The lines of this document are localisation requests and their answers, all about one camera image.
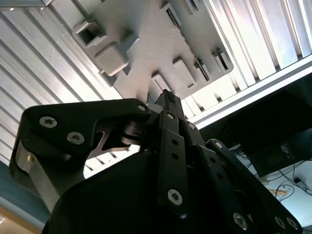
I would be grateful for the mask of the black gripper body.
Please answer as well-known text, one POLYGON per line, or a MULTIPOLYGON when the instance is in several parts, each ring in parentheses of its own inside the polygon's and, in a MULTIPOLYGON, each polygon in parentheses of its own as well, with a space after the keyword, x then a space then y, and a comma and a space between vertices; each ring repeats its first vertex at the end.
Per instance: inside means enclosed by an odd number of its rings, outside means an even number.
POLYGON ((55 205, 45 234, 200 234, 157 198, 158 157, 136 153, 75 185, 55 205))

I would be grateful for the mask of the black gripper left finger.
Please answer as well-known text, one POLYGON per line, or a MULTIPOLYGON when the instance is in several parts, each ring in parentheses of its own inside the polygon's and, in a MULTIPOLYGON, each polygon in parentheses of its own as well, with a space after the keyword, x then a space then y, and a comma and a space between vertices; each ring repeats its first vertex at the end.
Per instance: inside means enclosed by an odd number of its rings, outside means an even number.
POLYGON ((157 198, 189 212, 185 140, 164 90, 154 107, 137 99, 42 105, 21 117, 9 170, 53 211, 75 185, 136 153, 158 157, 157 198))

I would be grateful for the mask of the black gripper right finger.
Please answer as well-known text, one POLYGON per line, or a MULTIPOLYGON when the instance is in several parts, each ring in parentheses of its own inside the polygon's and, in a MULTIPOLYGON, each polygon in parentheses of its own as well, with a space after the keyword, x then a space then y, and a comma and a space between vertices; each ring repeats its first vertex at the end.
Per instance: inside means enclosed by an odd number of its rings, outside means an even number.
POLYGON ((296 218, 219 140, 205 142, 170 96, 191 164, 189 234, 300 234, 296 218))

